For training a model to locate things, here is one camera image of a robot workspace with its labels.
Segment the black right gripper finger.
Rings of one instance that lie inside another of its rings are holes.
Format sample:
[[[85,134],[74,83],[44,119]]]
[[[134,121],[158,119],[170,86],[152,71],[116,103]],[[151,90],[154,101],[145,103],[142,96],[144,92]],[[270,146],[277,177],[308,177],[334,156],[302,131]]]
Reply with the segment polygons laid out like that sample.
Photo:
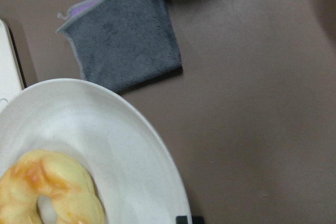
[[[175,218],[176,224],[204,224],[203,216],[191,216],[188,219],[188,216],[176,216]]]

